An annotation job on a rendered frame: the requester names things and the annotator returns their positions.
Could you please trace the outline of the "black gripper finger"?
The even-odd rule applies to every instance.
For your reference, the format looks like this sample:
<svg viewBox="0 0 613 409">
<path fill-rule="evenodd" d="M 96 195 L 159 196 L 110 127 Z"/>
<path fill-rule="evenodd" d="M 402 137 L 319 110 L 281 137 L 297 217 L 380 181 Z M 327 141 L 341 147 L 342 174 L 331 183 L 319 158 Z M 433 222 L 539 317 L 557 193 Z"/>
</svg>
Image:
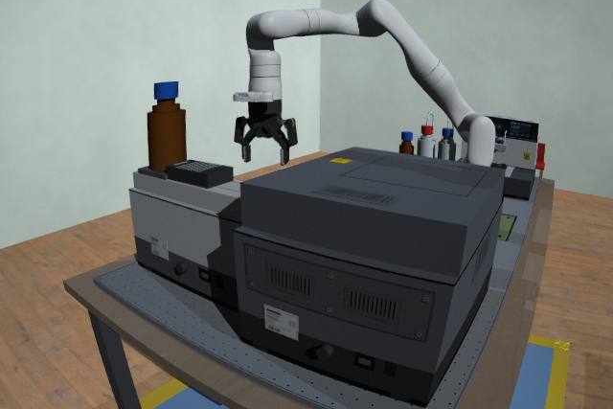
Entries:
<svg viewBox="0 0 613 409">
<path fill-rule="evenodd" d="M 270 123 L 264 124 L 264 128 L 270 133 L 273 139 L 281 146 L 281 166 L 285 166 L 289 161 L 289 148 L 298 144 L 296 122 L 294 118 L 281 120 L 282 125 L 287 130 L 287 138 L 280 129 L 278 133 L 274 130 Z M 281 134 L 281 135 L 279 135 Z"/>
<path fill-rule="evenodd" d="M 247 124 L 247 119 L 248 118 L 245 118 L 244 116 L 236 118 L 236 128 L 235 128 L 235 138 L 234 138 L 235 143 L 241 144 L 242 159 L 244 159 L 244 162 L 246 163 L 251 161 L 251 145 L 249 144 L 256 137 L 254 133 L 260 126 L 259 123 L 254 123 L 252 127 L 249 129 L 249 131 L 246 133 L 245 137 L 243 138 L 244 127 Z"/>
</svg>

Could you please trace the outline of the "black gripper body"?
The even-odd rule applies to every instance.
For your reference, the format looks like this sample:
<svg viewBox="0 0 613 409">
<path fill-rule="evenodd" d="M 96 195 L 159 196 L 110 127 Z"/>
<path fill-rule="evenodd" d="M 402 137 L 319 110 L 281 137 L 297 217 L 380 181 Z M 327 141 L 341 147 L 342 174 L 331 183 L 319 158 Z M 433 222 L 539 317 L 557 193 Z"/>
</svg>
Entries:
<svg viewBox="0 0 613 409">
<path fill-rule="evenodd" d="M 264 124 L 270 123 L 274 130 L 278 133 L 282 125 L 282 99 L 273 100 L 273 102 L 249 102 L 248 103 L 249 117 L 247 124 L 251 128 L 254 123 L 259 123 L 259 128 L 254 135 L 257 138 L 272 138 L 270 133 L 264 128 Z M 260 116 L 255 116 L 260 115 Z"/>
</svg>

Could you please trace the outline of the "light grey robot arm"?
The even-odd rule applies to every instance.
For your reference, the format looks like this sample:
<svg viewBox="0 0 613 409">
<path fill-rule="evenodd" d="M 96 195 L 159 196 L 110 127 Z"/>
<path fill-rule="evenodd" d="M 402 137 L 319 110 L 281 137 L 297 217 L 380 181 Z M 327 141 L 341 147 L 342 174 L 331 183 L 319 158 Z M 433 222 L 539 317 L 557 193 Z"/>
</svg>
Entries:
<svg viewBox="0 0 613 409">
<path fill-rule="evenodd" d="M 275 52 L 275 39 L 318 34 L 377 37 L 386 31 L 401 47 L 413 79 L 467 142 L 466 156 L 461 162 L 490 167 L 495 146 L 492 120 L 472 110 L 448 70 L 387 0 L 371 0 L 351 13 L 301 9 L 252 16 L 246 26 L 250 56 L 248 92 L 236 92 L 233 102 L 273 102 L 282 98 L 281 56 Z"/>
</svg>

